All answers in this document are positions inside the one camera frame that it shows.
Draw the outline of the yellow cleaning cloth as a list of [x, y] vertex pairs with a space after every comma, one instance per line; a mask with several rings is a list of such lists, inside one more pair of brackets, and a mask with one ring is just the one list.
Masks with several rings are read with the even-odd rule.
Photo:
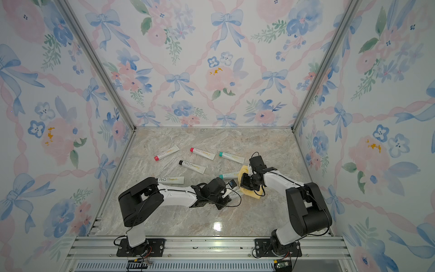
[[241, 186], [242, 176], [245, 173], [249, 173], [249, 167], [247, 165], [244, 165], [241, 167], [241, 170], [239, 171], [238, 176], [237, 176], [237, 180], [238, 180], [238, 184], [239, 184], [241, 192], [246, 196], [249, 196], [249, 197], [252, 197], [255, 199], [260, 199], [262, 196], [264, 196], [264, 193], [265, 193], [263, 188], [260, 188], [259, 191], [256, 191], [256, 190], [248, 190], [248, 189], [243, 188]]

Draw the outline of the dark cap toothpaste tube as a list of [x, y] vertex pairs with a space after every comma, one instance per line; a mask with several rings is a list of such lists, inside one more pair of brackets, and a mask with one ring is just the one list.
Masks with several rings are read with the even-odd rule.
[[238, 201], [241, 199], [241, 197], [244, 195], [244, 193], [240, 190], [240, 188], [230, 190], [229, 196], [232, 201]]

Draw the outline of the toothpaste tube near left arm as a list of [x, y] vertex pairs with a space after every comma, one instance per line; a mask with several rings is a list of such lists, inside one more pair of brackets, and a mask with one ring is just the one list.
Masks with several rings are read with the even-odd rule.
[[160, 184], [183, 185], [184, 181], [184, 177], [182, 176], [157, 178], [157, 182]]

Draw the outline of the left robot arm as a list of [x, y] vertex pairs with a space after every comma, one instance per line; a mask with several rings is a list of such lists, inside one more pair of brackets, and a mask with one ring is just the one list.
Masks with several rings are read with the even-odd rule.
[[159, 207], [196, 208], [212, 204], [220, 210], [231, 202], [229, 194], [232, 189], [219, 177], [208, 183], [184, 188], [161, 184], [154, 177], [144, 179], [118, 197], [123, 224], [128, 229], [128, 245], [135, 248], [146, 242], [144, 222]]

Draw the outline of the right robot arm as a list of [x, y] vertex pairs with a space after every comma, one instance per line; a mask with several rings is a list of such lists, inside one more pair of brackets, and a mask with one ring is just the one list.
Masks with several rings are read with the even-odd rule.
[[299, 240], [315, 232], [328, 230], [333, 219], [317, 184], [292, 180], [277, 169], [265, 168], [254, 172], [243, 166], [238, 173], [239, 186], [261, 198], [265, 188], [270, 188], [286, 197], [289, 221], [271, 233], [273, 252], [278, 255], [291, 254]]

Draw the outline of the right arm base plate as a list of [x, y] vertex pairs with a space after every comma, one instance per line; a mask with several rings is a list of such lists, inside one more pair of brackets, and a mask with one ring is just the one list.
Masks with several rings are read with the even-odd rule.
[[302, 251], [299, 241], [287, 245], [281, 245], [273, 238], [254, 239], [253, 256], [263, 257], [301, 257]]

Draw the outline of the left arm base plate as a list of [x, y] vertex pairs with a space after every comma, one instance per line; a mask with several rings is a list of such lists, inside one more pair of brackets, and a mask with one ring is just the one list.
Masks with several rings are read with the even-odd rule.
[[113, 243], [117, 247], [117, 257], [162, 257], [165, 239], [147, 239], [144, 243], [131, 247], [127, 238], [119, 237]]

